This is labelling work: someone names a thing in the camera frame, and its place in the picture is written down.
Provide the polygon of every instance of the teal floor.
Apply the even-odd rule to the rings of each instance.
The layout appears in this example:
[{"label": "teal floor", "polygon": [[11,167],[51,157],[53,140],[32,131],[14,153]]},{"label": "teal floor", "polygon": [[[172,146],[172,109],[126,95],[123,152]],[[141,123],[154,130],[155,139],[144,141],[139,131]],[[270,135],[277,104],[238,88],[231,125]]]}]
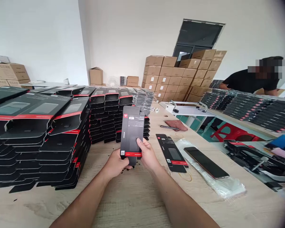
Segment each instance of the teal floor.
[{"label": "teal floor", "polygon": [[[187,119],[188,119],[188,117],[186,117],[186,116],[176,116],[180,121],[182,121],[183,123],[186,123],[186,121],[187,121]],[[209,124],[208,124],[208,126],[206,127],[206,129],[204,130],[204,132],[203,133],[199,133],[198,132],[198,134],[200,135],[200,136],[202,136],[205,140],[207,140],[208,142],[210,142],[210,143],[216,143],[216,142],[218,142],[218,139],[216,138],[216,137],[213,137],[213,138],[211,138],[210,136],[214,133],[214,130],[212,130],[211,128],[210,128],[210,125],[212,124],[212,122],[213,121],[211,121]],[[220,128],[223,124],[225,124],[225,122],[223,122],[223,123],[221,123],[221,125],[219,125],[218,126],[218,128]],[[190,126],[190,128],[192,129],[192,130],[196,130],[197,129],[197,127],[198,127],[198,125],[199,125],[199,121],[197,121],[197,120],[194,120],[193,121],[193,123],[191,124],[191,126]],[[224,133],[229,133],[228,132],[229,131],[229,129],[228,128],[224,128]]]}]

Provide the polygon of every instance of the black t-shirt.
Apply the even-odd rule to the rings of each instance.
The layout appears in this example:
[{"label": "black t-shirt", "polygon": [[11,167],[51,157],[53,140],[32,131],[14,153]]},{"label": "black t-shirt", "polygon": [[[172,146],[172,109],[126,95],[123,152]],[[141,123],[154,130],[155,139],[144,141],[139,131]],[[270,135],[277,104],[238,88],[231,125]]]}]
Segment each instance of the black t-shirt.
[{"label": "black t-shirt", "polygon": [[242,92],[254,93],[256,90],[275,90],[279,79],[257,79],[255,73],[249,73],[248,69],[238,71],[226,78],[223,83],[228,88]]}]

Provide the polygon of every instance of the smartphone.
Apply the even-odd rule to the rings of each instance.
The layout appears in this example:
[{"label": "smartphone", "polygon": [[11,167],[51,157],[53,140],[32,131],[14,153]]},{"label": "smartphone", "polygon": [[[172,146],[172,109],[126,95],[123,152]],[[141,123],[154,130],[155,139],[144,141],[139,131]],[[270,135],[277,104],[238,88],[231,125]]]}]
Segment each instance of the smartphone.
[{"label": "smartphone", "polygon": [[226,173],[221,167],[211,161],[196,147],[186,147],[184,150],[214,179],[229,177],[228,173]]}]

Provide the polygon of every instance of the red plastic stool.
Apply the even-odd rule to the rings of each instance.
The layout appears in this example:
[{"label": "red plastic stool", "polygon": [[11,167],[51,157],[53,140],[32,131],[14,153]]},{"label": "red plastic stool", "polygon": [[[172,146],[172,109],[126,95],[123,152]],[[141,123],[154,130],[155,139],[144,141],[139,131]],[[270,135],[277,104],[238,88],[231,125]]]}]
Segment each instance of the red plastic stool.
[{"label": "red plastic stool", "polygon": [[[230,128],[230,133],[224,133],[222,132],[222,130],[225,128],[225,127],[229,127]],[[252,140],[251,141],[258,141],[259,137],[253,135],[253,134],[249,134],[248,132],[238,128],[238,127],[235,127],[229,123],[225,123],[223,126],[221,126],[216,132],[214,132],[210,137],[212,138],[213,136],[215,136],[220,142],[223,142],[224,139],[234,139],[234,140],[237,140],[238,137],[240,136],[251,136],[252,137]]]}]

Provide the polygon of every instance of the table surface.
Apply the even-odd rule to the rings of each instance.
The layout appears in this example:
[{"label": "table surface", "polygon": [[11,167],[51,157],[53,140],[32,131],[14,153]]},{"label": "table surface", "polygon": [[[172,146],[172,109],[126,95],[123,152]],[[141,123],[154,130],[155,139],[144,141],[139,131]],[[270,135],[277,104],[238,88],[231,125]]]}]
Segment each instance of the table surface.
[{"label": "table surface", "polygon": [[48,87],[48,86],[76,86],[77,84],[66,85],[62,82],[41,82],[41,83],[23,83],[21,86],[39,86],[39,87]]},{"label": "table surface", "polygon": [[272,131],[264,128],[264,127],[258,126],[256,124],[253,124],[253,123],[248,122],[248,121],[240,121],[240,120],[235,119],[231,116],[223,114],[222,113],[223,111],[220,111],[220,110],[208,109],[207,112],[214,114],[217,118],[219,118],[225,122],[231,123],[232,125],[234,125],[238,128],[246,130],[248,133],[259,136],[260,138],[263,138],[264,140],[275,139],[275,138],[283,135],[282,133],[272,132]]},{"label": "table surface", "polygon": [[[233,178],[247,192],[231,199],[219,197],[190,165],[187,174],[168,173],[217,223],[224,228],[275,228],[285,219],[285,200],[237,165],[211,143],[188,128],[175,132],[161,128],[165,120],[177,120],[159,104],[159,112],[150,114],[149,142],[167,170],[167,163],[155,134],[166,134],[176,142],[186,138]],[[34,187],[30,191],[8,194],[12,187],[0,189],[0,227],[48,227],[99,172],[113,149],[120,144],[103,142],[92,145],[78,185],[72,190]],[[107,186],[98,207],[94,227],[171,227],[163,201],[153,179],[138,162],[135,169],[124,171]]]}]

